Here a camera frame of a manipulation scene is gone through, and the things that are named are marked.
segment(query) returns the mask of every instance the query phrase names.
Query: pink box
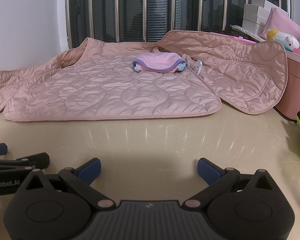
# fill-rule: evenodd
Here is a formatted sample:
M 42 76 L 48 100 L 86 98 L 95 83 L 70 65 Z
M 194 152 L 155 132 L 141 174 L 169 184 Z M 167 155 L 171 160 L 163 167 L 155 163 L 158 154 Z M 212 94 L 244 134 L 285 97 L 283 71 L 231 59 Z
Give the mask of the pink box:
M 275 106 L 286 117 L 296 120 L 300 111 L 300 56 L 287 52 L 288 84 L 287 88 Z

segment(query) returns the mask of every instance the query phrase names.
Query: yellow plush hair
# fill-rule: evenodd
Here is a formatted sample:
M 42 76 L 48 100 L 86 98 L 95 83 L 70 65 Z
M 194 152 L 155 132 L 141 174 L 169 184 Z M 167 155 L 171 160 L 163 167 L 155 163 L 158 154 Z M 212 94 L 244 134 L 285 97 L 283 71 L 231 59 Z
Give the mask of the yellow plush hair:
M 276 29 L 270 29 L 267 31 L 267 40 L 273 40 L 274 37 L 279 33 Z

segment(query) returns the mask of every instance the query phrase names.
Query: plush alpaca toy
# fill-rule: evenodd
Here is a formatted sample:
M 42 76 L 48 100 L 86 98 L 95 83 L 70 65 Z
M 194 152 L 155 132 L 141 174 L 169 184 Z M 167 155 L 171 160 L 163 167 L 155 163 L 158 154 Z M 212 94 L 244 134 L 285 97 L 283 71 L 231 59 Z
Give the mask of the plush alpaca toy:
M 290 34 L 282 33 L 276 29 L 269 29 L 267 31 L 267 40 L 280 42 L 287 51 L 292 52 L 293 49 L 299 49 L 299 41 Z

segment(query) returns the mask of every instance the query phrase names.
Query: light blue fabric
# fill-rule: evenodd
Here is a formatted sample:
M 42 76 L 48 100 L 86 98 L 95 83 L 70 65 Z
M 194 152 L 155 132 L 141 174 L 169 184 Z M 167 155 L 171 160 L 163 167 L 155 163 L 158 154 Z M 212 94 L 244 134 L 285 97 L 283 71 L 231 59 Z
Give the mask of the light blue fabric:
M 185 67 L 186 67 L 186 63 L 179 63 L 179 64 L 178 64 L 178 67 L 179 67 L 179 70 L 180 70 L 180 71 L 183 71 L 183 70 L 185 69 Z M 136 66 L 134 67 L 134 70 L 137 71 L 137 72 L 140 72 L 140 70 L 138 70 L 138 65 L 136 65 Z

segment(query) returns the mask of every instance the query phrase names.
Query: purple trim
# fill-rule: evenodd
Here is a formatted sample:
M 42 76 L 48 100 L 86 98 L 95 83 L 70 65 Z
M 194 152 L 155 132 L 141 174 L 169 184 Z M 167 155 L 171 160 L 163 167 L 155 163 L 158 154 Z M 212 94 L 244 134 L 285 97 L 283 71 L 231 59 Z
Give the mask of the purple trim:
M 143 67 L 146 67 L 148 69 L 153 69 L 153 70 L 170 70 L 172 68 L 174 68 L 175 66 L 179 65 L 180 63 L 186 63 L 184 59 L 178 59 L 171 67 L 168 68 L 163 68 L 163 69 L 157 69 L 157 68 L 150 68 L 146 65 L 146 63 L 144 63 L 141 59 L 136 58 L 132 64 L 135 67 L 136 66 L 136 62 L 141 64 Z

